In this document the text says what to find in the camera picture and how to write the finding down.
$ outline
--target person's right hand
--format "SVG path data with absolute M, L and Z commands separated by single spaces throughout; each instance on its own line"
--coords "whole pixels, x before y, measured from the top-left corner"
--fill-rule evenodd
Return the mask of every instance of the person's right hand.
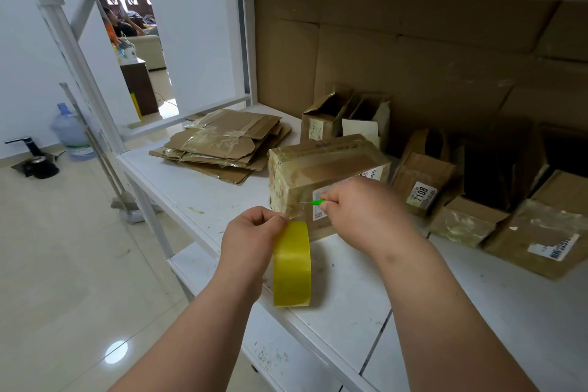
M 422 235 L 402 203 L 388 186 L 365 177 L 353 177 L 323 193 L 320 208 L 335 231 L 352 247 L 374 260 L 396 259 Z

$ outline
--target yellow tape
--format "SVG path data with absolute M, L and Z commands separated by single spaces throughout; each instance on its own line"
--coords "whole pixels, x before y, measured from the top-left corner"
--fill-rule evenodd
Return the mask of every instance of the yellow tape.
M 273 248 L 274 307 L 311 302 L 311 244 L 303 221 L 291 221 Z

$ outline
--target shipping label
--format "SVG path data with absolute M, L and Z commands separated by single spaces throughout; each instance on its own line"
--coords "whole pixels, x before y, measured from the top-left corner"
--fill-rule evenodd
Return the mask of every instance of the shipping label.
M 374 169 L 370 169 L 369 171 L 362 172 L 361 174 L 358 174 L 358 175 L 361 175 L 362 177 L 365 177 L 367 179 L 381 181 L 383 171 L 384 171 L 384 166 L 378 166 L 378 167 L 375 167 Z M 334 187 L 336 184 L 342 183 L 343 181 L 344 180 L 338 181 L 337 183 L 329 184 L 328 186 L 318 188 L 317 190 L 312 191 L 312 199 L 319 200 L 320 195 L 323 192 L 327 192 L 329 189 Z M 316 205 L 312 206 L 312 220 L 313 221 L 320 220 L 321 218 L 325 218 L 326 216 L 327 216 L 326 212 L 324 212 L 322 209 L 320 209 L 320 206 L 316 206 Z
M 438 189 L 417 181 L 406 199 L 409 205 L 420 209 L 427 209 L 437 196 Z
M 540 245 L 539 243 L 532 243 L 527 248 L 527 251 L 561 262 L 579 238 L 580 234 L 573 234 L 571 237 L 562 240 L 559 245 L 554 245 L 552 247 Z
M 311 140 L 320 141 L 323 139 L 323 126 L 325 123 L 321 120 L 311 118 L 311 122 L 308 129 L 308 137 Z

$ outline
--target hand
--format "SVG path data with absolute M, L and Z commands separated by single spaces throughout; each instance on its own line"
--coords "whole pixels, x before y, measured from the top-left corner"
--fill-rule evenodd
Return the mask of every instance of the hand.
M 323 193 L 320 208 L 352 247 L 379 259 L 396 258 L 422 236 L 392 190 L 377 180 L 353 177 Z
M 288 217 L 262 206 L 250 208 L 232 219 L 224 231 L 215 278 L 236 287 L 253 301 L 259 299 L 263 273 L 272 258 L 273 243 Z

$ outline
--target lower shelf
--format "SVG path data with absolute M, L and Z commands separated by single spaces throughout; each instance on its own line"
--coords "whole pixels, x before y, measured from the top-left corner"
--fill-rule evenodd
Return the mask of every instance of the lower shelf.
M 208 284 L 217 263 L 194 243 L 169 259 L 173 272 L 193 295 Z M 251 310 L 241 350 L 278 392 L 338 392 L 341 382 L 294 339 L 261 305 Z

